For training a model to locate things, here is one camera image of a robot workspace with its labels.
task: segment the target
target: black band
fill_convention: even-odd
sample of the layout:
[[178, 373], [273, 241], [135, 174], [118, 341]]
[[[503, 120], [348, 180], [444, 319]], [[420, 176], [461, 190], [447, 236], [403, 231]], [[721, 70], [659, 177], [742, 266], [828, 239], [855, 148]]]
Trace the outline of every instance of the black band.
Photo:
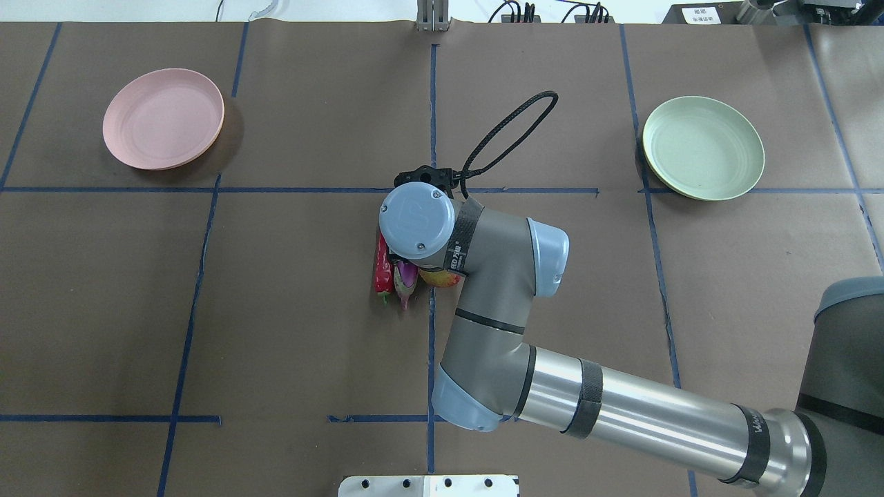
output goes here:
[[585, 439], [592, 433], [592, 427], [596, 425], [598, 412], [602, 408], [604, 378], [602, 378], [602, 367], [598, 364], [581, 359], [580, 366], [583, 370], [580, 398], [577, 400], [577, 409], [571, 418], [571, 424], [562, 433]]
[[448, 239], [444, 269], [467, 276], [463, 269], [467, 266], [469, 244], [473, 241], [473, 233], [476, 232], [476, 224], [483, 209], [484, 206], [472, 198], [468, 198], [461, 206], [457, 220], [454, 221], [451, 238]]
[[531, 382], [534, 381], [534, 365], [537, 363], [537, 349], [533, 345], [528, 348], [528, 370], [525, 371], [525, 383], [522, 384], [522, 394], [519, 395], [519, 403], [515, 405], [513, 417], [522, 415], [522, 409], [525, 409], [525, 401], [528, 400], [528, 391], [531, 389]]
[[746, 426], [749, 428], [749, 446], [746, 448], [746, 458], [743, 459], [743, 466], [740, 467], [740, 470], [733, 477], [719, 481], [738, 485], [747, 482], [757, 484], [761, 475], [765, 473], [767, 462], [771, 457], [771, 433], [767, 428], [767, 421], [760, 412], [734, 405], [746, 416]]
[[823, 442], [823, 436], [819, 433], [817, 425], [806, 414], [797, 412], [795, 415], [804, 424], [807, 438], [811, 441], [811, 474], [807, 478], [801, 497], [817, 497], [826, 480], [826, 443]]
[[851, 409], [841, 404], [824, 401], [808, 394], [798, 394], [796, 407], [813, 411], [836, 421], [862, 428], [868, 432], [884, 435], [884, 417], [877, 417], [861, 410]]
[[468, 310], [463, 310], [461, 308], [457, 308], [457, 310], [454, 311], [454, 315], [458, 317], [463, 317], [464, 319], [469, 319], [474, 323], [478, 323], [483, 326], [490, 326], [491, 328], [497, 328], [505, 332], [517, 333], [520, 335], [525, 334], [524, 326], [510, 325], [509, 323], [504, 323], [503, 321], [498, 321], [497, 319], [491, 319], [490, 317], [473, 314], [472, 312], [469, 312]]

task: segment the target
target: cable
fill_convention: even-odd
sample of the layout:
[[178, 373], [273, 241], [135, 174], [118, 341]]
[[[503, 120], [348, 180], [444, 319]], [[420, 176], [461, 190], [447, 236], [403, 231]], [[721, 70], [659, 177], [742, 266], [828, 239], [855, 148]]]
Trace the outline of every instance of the cable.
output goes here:
[[602, 7], [602, 4], [596, 4], [596, 8], [592, 9], [592, 15], [590, 16], [589, 19], [586, 20], [586, 22], [591, 22], [594, 24], [596, 22], [597, 16], [598, 16], [598, 20], [601, 20], [601, 16], [599, 15], [599, 14], [601, 14], [601, 7]]
[[589, 19], [589, 18], [590, 18], [590, 6], [589, 6], [589, 4], [577, 4], [577, 5], [573, 6], [573, 7], [571, 7], [571, 10], [569, 10], [568, 13], [565, 14], [565, 17], [561, 18], [561, 22], [565, 22], [566, 20], [568, 20], [568, 16], [571, 15], [571, 12], [573, 12], [574, 9], [579, 9], [580, 7], [585, 7], [585, 8], [586, 8], [586, 19]]
[[583, 7], [586, 9], [586, 17], [583, 18], [584, 24], [589, 23], [607, 23], [611, 18], [611, 12], [607, 10], [607, 8], [602, 5], [601, 2], [597, 4], [587, 4], [585, 2], [577, 2], [575, 0], [559, 0], [559, 2], [564, 2], [565, 4], [575, 4], [573, 7], [568, 10], [568, 13], [565, 14], [565, 17], [561, 19], [561, 22], [565, 22], [568, 20], [568, 16], [571, 15], [571, 12], [574, 11], [577, 7]]
[[[496, 135], [497, 133], [500, 133], [500, 130], [502, 130], [504, 127], [506, 127], [513, 119], [519, 117], [519, 114], [525, 112], [535, 102], [537, 102], [538, 100], [541, 100], [543, 98], [547, 98], [547, 97], [552, 98], [552, 101], [550, 102], [549, 105], [546, 106], [546, 109], [544, 109], [544, 111], [540, 113], [540, 115], [537, 117], [537, 119], [534, 120], [534, 124], [532, 124], [528, 128], [528, 131], [526, 131], [524, 134], [522, 134], [522, 136], [520, 136], [518, 140], [513, 142], [513, 144], [510, 145], [508, 149], [504, 150], [496, 159], [492, 160], [488, 165], [486, 165], [482, 169], [477, 169], [475, 171], [471, 171], [469, 169], [469, 167], [473, 164], [473, 161], [476, 160], [476, 157], [479, 155], [479, 153], [482, 151], [482, 149], [485, 148], [485, 145], [487, 145], [488, 142], [491, 141], [492, 138], [494, 138], [494, 135]], [[469, 198], [469, 194], [467, 193], [467, 179], [473, 178], [475, 176], [478, 176], [479, 174], [482, 174], [483, 172], [488, 171], [489, 169], [494, 167], [494, 165], [496, 163], [500, 162], [501, 160], [503, 160], [504, 157], [509, 155], [509, 153], [512, 152], [516, 147], [521, 145], [522, 142], [525, 141], [525, 139], [528, 138], [528, 136], [534, 132], [534, 128], [536, 128], [541, 122], [543, 122], [543, 120], [546, 119], [546, 116], [548, 116], [549, 113], [551, 111], [553, 111], [553, 107], [555, 107], [555, 104], [558, 101], [559, 101], [559, 94], [557, 94], [556, 92], [554, 92], [554, 91], [540, 92], [537, 95], [534, 95], [531, 98], [529, 98], [528, 100], [526, 100], [525, 103], [523, 103], [522, 105], [519, 105], [519, 107], [515, 111], [512, 111], [508, 116], [503, 118], [502, 121], [500, 121], [491, 131], [488, 132], [488, 134], [485, 135], [485, 137], [482, 139], [482, 141], [480, 141], [479, 144], [476, 145], [476, 148], [473, 149], [473, 152], [471, 154], [469, 154], [469, 157], [467, 157], [467, 162], [465, 162], [463, 164], [463, 169], [461, 169], [459, 179], [461, 182], [461, 194], [463, 194], [463, 198]]]
[[529, 4], [525, 2], [525, 15], [522, 17], [522, 22], [534, 22], [534, 11], [537, 9], [537, 4]]
[[[515, 9], [513, 9], [513, 4], [515, 4], [515, 8], [519, 10], [518, 14], [516, 14]], [[515, 0], [506, 0], [503, 4], [500, 4], [500, 7], [498, 7], [497, 10], [492, 13], [492, 16], [490, 18], [488, 18], [488, 22], [493, 22], [494, 16], [496, 16], [497, 13], [500, 12], [501, 10], [503, 10], [503, 8], [506, 7], [507, 5], [509, 5], [509, 10], [512, 12], [513, 22], [519, 22], [519, 19], [522, 18], [522, 6], [519, 5], [519, 3], [516, 2]]]

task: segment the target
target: logo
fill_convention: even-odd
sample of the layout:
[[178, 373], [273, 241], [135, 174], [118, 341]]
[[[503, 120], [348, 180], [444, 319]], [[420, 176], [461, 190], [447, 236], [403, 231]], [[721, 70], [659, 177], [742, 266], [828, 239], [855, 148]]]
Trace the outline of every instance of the logo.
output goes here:
[[463, 258], [463, 250], [461, 249], [461, 243], [457, 240], [454, 241], [454, 250], [451, 254], [451, 263], [449, 264], [450, 269], [458, 270], [461, 268], [461, 262]]
[[761, 433], [764, 431], [761, 417], [756, 413], [752, 413], [752, 428], [755, 430], [755, 433]]

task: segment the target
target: white sign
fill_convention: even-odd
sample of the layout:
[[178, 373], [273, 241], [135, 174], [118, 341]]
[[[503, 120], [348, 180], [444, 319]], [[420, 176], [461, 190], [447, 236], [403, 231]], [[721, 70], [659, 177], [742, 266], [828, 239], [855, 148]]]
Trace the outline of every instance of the white sign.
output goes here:
[[715, 7], [690, 7], [682, 9], [682, 15], [688, 24], [721, 24]]

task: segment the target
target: grid line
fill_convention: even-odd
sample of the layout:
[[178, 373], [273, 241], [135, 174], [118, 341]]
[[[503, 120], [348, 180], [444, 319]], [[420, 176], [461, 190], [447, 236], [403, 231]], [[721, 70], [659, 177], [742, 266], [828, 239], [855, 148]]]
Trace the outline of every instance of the grid line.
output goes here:
[[240, 91], [240, 75], [242, 74], [242, 61], [246, 57], [246, 40], [248, 38], [248, 22], [242, 23], [242, 37], [240, 38], [240, 54], [236, 57], [236, 73], [233, 74], [233, 88], [230, 96], [236, 98]]
[[[629, 66], [629, 46], [626, 41], [626, 28], [620, 25], [620, 42], [623, 50], [623, 68], [626, 72], [626, 86], [629, 92], [629, 108], [632, 111], [632, 127], [636, 139], [636, 152], [641, 146], [638, 135], [638, 107], [636, 105], [636, 91], [632, 84], [632, 69]], [[663, 260], [660, 256], [659, 241], [657, 238], [657, 226], [654, 222], [654, 209], [651, 190], [648, 184], [648, 167], [642, 164], [642, 185], [644, 186], [644, 205], [648, 215], [648, 227], [651, 231], [651, 245], [654, 252], [654, 265], [657, 270], [657, 285], [660, 292], [660, 300], [663, 304], [663, 316], [666, 322], [667, 341], [669, 346], [669, 363], [672, 367], [672, 380], [676, 388], [682, 387], [682, 379], [678, 370], [678, 355], [675, 352], [675, 335], [672, 329], [672, 317], [669, 313], [669, 302], [666, 290], [666, 277], [663, 273]], [[690, 497], [697, 497], [697, 479], [693, 470], [688, 470], [688, 488]]]
[[[170, 423], [171, 416], [119, 416], [112, 414], [0, 414], [0, 423]], [[221, 416], [179, 416], [179, 423], [221, 425]]]
[[[325, 419], [329, 423], [426, 423], [427, 415], [425, 414], [348, 414], [344, 417], [333, 415], [326, 416]], [[433, 415], [435, 423], [448, 423], [442, 416]], [[519, 418], [512, 416], [503, 416], [500, 418], [501, 423], [512, 421], [517, 423]]]
[[[479, 194], [586, 194], [598, 195], [595, 187], [471, 187]], [[2, 187], [9, 193], [57, 194], [212, 194], [213, 187]], [[391, 187], [220, 187], [221, 194], [388, 194]]]
[[838, 124], [838, 118], [834, 114], [834, 108], [832, 107], [832, 100], [829, 98], [826, 81], [823, 80], [823, 73], [819, 69], [819, 60], [817, 59], [817, 51], [813, 47], [813, 37], [811, 36], [811, 29], [806, 24], [804, 25], [804, 39], [807, 41], [807, 49], [811, 53], [813, 71], [817, 75], [817, 82], [819, 83], [819, 89], [822, 91], [823, 94], [823, 101], [825, 101], [826, 103], [826, 110], [828, 111], [829, 117], [832, 121], [832, 128], [834, 129], [835, 138], [838, 140], [838, 146], [841, 148], [841, 153], [844, 157], [844, 163], [847, 165], [847, 172], [850, 174], [850, 183], [853, 185], [853, 191], [856, 194], [857, 202], [859, 203], [859, 210], [863, 215], [863, 221], [865, 221], [865, 230], [869, 233], [869, 239], [872, 242], [872, 249], [874, 250], [875, 258], [878, 260], [878, 268], [881, 272], [884, 272], [884, 256], [881, 254], [880, 243], [878, 242], [878, 235], [875, 233], [875, 228], [872, 225], [872, 218], [869, 217], [869, 210], [865, 206], [865, 198], [863, 198], [862, 189], [859, 187], [857, 173], [853, 169], [853, 161], [850, 159], [850, 153], [847, 151], [847, 144], [844, 143], [844, 135], [841, 132], [841, 125]]
[[[430, 46], [430, 164], [436, 163], [436, 51]], [[430, 322], [427, 333], [427, 474], [436, 472], [436, 410], [433, 408], [433, 387], [436, 385], [436, 288], [430, 288], [428, 298]]]
[[9, 171], [11, 171], [12, 169], [12, 161], [15, 160], [15, 154], [19, 150], [19, 143], [21, 143], [21, 137], [25, 133], [27, 119], [31, 117], [31, 110], [34, 108], [34, 102], [37, 99], [37, 92], [40, 91], [40, 85], [43, 82], [43, 76], [46, 75], [46, 69], [50, 65], [50, 59], [52, 58], [53, 50], [55, 50], [55, 45], [58, 41], [59, 33], [61, 33], [61, 23], [57, 22], [55, 31], [52, 33], [52, 41], [50, 41], [50, 45], [46, 49], [46, 57], [43, 58], [43, 64], [40, 66], [40, 72], [37, 74], [37, 81], [34, 82], [34, 89], [31, 90], [31, 96], [27, 100], [25, 113], [21, 116], [19, 130], [15, 134], [15, 140], [12, 141], [12, 147], [9, 150], [9, 156], [6, 158], [6, 166], [3, 169], [3, 175], [0, 176], [0, 188], [3, 188], [6, 185], [6, 179], [9, 178]]
[[221, 174], [215, 179], [215, 192], [212, 194], [212, 203], [209, 206], [209, 219], [206, 221], [206, 234], [202, 239], [202, 253], [200, 265], [196, 273], [194, 283], [194, 299], [190, 304], [190, 318], [187, 320], [187, 334], [184, 338], [184, 351], [181, 353], [181, 365], [178, 373], [178, 384], [175, 387], [175, 400], [172, 404], [171, 417], [169, 419], [169, 435], [166, 438], [166, 448], [163, 455], [163, 468], [160, 470], [160, 483], [156, 490], [157, 497], [165, 495], [166, 480], [169, 477], [169, 465], [171, 464], [171, 451], [175, 443], [175, 430], [178, 427], [179, 411], [181, 409], [181, 396], [184, 393], [184, 380], [187, 375], [187, 362], [190, 358], [190, 347], [194, 340], [194, 328], [196, 326], [196, 306], [200, 300], [202, 279], [206, 273], [206, 254], [209, 250], [209, 239], [212, 233], [212, 221], [215, 219], [215, 207], [218, 201], [218, 187], [221, 185]]
[[[746, 193], [749, 194], [803, 194], [803, 195], [840, 195], [855, 194], [860, 192], [868, 195], [884, 194], [884, 188], [753, 188]], [[646, 187], [638, 190], [637, 193], [652, 195], [674, 194], [678, 193], [672, 188]]]

